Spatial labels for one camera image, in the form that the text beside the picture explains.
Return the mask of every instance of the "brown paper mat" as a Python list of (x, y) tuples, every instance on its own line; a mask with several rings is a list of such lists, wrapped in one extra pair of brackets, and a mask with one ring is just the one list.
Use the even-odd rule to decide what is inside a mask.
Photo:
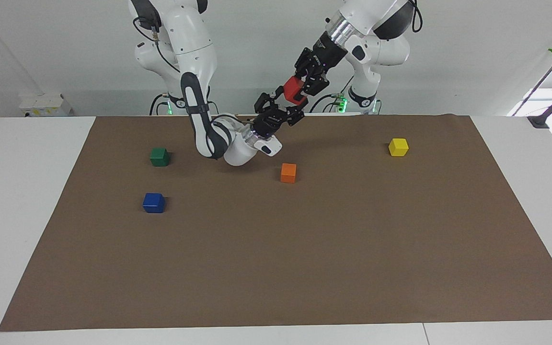
[(468, 117), (278, 136), (232, 168), (196, 153), (187, 118), (98, 118), (0, 331), (552, 319), (552, 258)]

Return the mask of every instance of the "yellow cube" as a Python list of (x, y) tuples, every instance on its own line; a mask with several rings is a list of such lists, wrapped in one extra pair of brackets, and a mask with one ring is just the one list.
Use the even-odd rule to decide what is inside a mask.
[(389, 151), (393, 157), (403, 157), (408, 153), (408, 142), (405, 139), (393, 139)]

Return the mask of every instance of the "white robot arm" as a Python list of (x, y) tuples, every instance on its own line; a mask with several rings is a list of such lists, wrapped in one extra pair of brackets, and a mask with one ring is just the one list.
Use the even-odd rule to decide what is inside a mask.
[(348, 96), (359, 105), (363, 113), (367, 114), (373, 108), (380, 84), (380, 74), (376, 67), (405, 63), (410, 55), (410, 44), (403, 36), (383, 41), (375, 35), (370, 35), (364, 39), (364, 45), (368, 46), (372, 57), (370, 61), (361, 63), (350, 52), (346, 55), (346, 60), (355, 70)]
[[(345, 0), (313, 49), (300, 55), (295, 75), (273, 94), (261, 94), (254, 105), (259, 115), (243, 125), (234, 116), (210, 115), (207, 91), (217, 55), (201, 19), (207, 5), (207, 0), (129, 0), (134, 24), (152, 31), (152, 38), (145, 35), (136, 48), (136, 59), (162, 76), (171, 100), (182, 90), (199, 153), (224, 157), (234, 166), (247, 163), (258, 151), (276, 155), (282, 148), (276, 131), (285, 122), (293, 126), (304, 118), (307, 95), (328, 87), (328, 70), (344, 57), (355, 67), (349, 94), (361, 107), (369, 107), (380, 82), (372, 66), (406, 61), (410, 46), (401, 35), (418, 13), (416, 0)], [(280, 109), (276, 99), (282, 94), (294, 106)]]
[[(243, 125), (234, 116), (212, 118), (208, 107), (208, 84), (217, 68), (217, 54), (201, 18), (207, 0), (129, 0), (129, 11), (144, 29), (152, 31), (136, 48), (142, 67), (159, 74), (170, 99), (182, 90), (186, 111), (195, 132), (195, 146), (204, 157), (225, 160), (234, 166), (247, 163), (257, 148), (231, 147)], [(254, 143), (268, 155), (282, 145), (276, 138)]]
[[(255, 104), (259, 115), (251, 129), (268, 138), (285, 122), (296, 124), (304, 117), (302, 109), (308, 104), (307, 96), (316, 96), (329, 86), (327, 72), (344, 57), (355, 68), (349, 95), (363, 109), (370, 108), (380, 82), (374, 66), (401, 65), (406, 61), (410, 45), (402, 35), (417, 15), (422, 26), (417, 0), (345, 0), (327, 20), (326, 31), (313, 48), (304, 49), (295, 64), (294, 76), (275, 94), (259, 96)], [(276, 98), (281, 94), (295, 106), (286, 111), (279, 109)]]

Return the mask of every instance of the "white wall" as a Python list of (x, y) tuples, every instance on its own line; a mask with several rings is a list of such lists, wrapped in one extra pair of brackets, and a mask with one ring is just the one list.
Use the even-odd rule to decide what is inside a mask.
[[(552, 63), (552, 1), (419, 3), (425, 28), (406, 33), (409, 61), (383, 68), (384, 114), (506, 114)], [(340, 4), (210, 0), (221, 111), (251, 112), (260, 92), (284, 83)], [(0, 0), (0, 116), (19, 114), (14, 96), (35, 88), (31, 81), (63, 93), (77, 115), (146, 114), (164, 87), (134, 60), (131, 19), (125, 0)], [(325, 92), (339, 91), (351, 72), (346, 62), (332, 70)]]

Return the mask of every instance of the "black band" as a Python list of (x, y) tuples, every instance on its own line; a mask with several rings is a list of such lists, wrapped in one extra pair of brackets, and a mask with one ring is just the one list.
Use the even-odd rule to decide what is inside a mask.
[(227, 127), (225, 127), (225, 125), (221, 124), (220, 122), (212, 122), (212, 124), (219, 127), (220, 129), (223, 129), (223, 132), (225, 132), (225, 134), (227, 135), (227, 140), (228, 140), (229, 144), (231, 145), (231, 143), (233, 142), (233, 138), (231, 137), (231, 133), (227, 129)]
[[(212, 151), (212, 159), (221, 159), (227, 148), (229, 147), (228, 143), (221, 137), (212, 127), (212, 121), (208, 112), (210, 107), (204, 101), (204, 94), (201, 90), (201, 85), (199, 84), (199, 79), (197, 76), (191, 72), (186, 72), (180, 77), (180, 87), (182, 88), (182, 95), (184, 96), (184, 101), (186, 102), (186, 113), (189, 114), (189, 117), (193, 114), (201, 115), (202, 125), (204, 126), (204, 131), (206, 131), (206, 145), (210, 148), (208, 140), (212, 142), (214, 150)], [(191, 88), (193, 94), (195, 95), (195, 106), (189, 106), (189, 100), (186, 98), (186, 89)], [(195, 132), (195, 137), (197, 132), (195, 130), (195, 125), (193, 125), (193, 131)]]
[(374, 102), (374, 100), (376, 99), (376, 94), (371, 97), (359, 96), (353, 91), (352, 87), (348, 89), (348, 95), (351, 96), (351, 100), (355, 101), (355, 103), (357, 103), (362, 108), (370, 107), (372, 102)]
[(208, 113), (210, 111), (210, 105), (208, 104), (202, 104), (202, 105), (195, 105), (195, 106), (189, 106), (188, 103), (186, 103), (186, 113), (187, 114), (203, 114)]

